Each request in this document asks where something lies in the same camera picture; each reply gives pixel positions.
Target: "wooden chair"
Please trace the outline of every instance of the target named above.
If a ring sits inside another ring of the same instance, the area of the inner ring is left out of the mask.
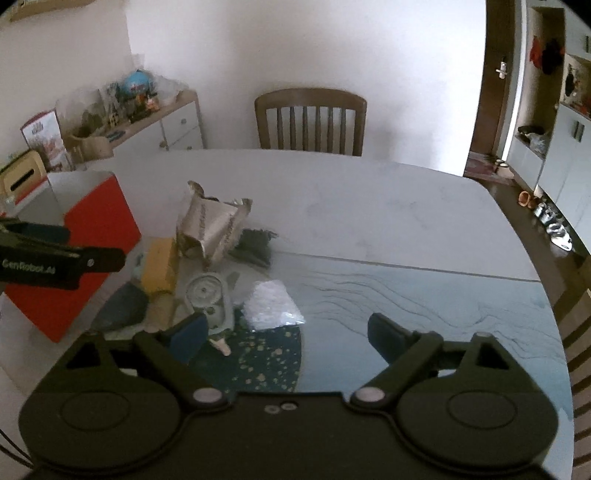
[[[314,141],[314,150],[321,151],[322,136],[320,123],[320,108],[328,107],[328,128],[326,139],[326,151],[333,153],[335,136],[334,109],[340,109],[340,135],[337,141],[338,152],[345,154],[346,141],[346,111],[355,111],[355,130],[353,132],[353,155],[360,157],[363,150],[363,133],[365,131],[365,114],[367,102],[358,95],[342,90],[327,88],[292,88],[266,93],[255,100],[256,123],[258,126],[261,148],[270,149],[271,139],[267,110],[277,110],[277,145],[280,150],[284,148],[284,126],[281,114],[282,108],[290,109],[289,145],[291,150],[299,150],[296,135],[296,110],[295,107],[303,107],[302,114],[302,149],[309,150],[309,142]],[[308,122],[308,108],[316,110],[314,130],[310,135]]]
[[[574,408],[573,480],[591,477],[591,290],[558,321]]]

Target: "drawer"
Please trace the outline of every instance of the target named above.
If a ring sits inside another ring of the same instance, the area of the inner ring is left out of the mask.
[[[192,102],[174,111],[162,119],[164,136],[167,144],[173,145],[187,135],[195,127],[199,126],[197,121],[197,106]]]
[[[169,146],[170,150],[202,150],[203,140],[199,127],[193,128],[183,138]]]
[[[166,151],[162,125],[156,122],[113,149],[115,158],[145,157]]]

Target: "clear plastic bag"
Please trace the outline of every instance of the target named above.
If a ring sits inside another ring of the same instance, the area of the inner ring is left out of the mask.
[[[167,106],[174,103],[177,95],[182,90],[187,90],[189,86],[178,80],[171,80],[162,75],[152,74],[152,88],[158,93],[160,105]]]
[[[252,294],[244,302],[243,312],[253,331],[306,322],[281,280],[256,282]]]
[[[526,137],[530,139],[530,149],[545,157],[548,147],[550,146],[550,137],[548,135],[539,135],[535,133],[527,134]]]

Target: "slipper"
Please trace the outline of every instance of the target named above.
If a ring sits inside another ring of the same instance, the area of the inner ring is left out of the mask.
[[[519,203],[522,207],[527,207],[530,204],[531,200],[532,198],[530,193],[524,190],[519,194],[519,197],[517,198],[517,203]]]

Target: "wooden door frame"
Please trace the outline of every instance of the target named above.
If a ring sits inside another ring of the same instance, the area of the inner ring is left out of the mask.
[[[527,61],[527,0],[514,0],[514,2],[515,37],[512,69],[509,71],[509,81],[506,83],[508,94],[501,111],[493,145],[493,153],[503,161],[506,161],[509,156],[509,149],[517,128],[517,115],[523,91],[525,62]]]

